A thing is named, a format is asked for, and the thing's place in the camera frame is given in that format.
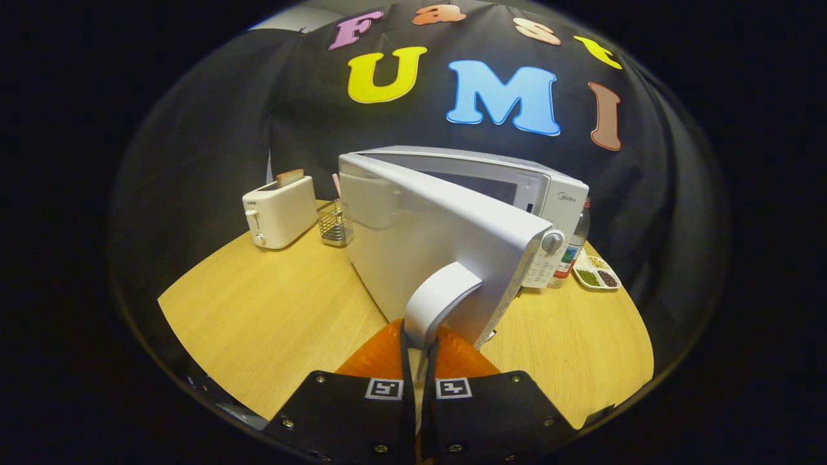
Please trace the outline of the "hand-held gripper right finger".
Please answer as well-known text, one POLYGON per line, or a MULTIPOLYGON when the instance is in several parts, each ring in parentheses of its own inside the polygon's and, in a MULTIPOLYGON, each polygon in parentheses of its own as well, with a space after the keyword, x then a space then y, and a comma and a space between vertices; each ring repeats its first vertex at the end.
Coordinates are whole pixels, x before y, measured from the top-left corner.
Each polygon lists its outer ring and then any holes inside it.
POLYGON ((538 464, 576 434, 528 373, 500 371, 456 332, 438 329, 423 385, 424 461, 538 464))

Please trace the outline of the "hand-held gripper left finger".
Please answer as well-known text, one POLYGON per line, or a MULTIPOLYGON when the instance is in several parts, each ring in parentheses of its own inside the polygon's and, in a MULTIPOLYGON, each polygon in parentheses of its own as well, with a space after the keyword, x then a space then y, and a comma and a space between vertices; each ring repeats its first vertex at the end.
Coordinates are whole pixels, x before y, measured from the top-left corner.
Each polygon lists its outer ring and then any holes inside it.
POLYGON ((414 464, 415 395, 402 318, 336 371, 311 371, 263 432, 316 461, 414 464))

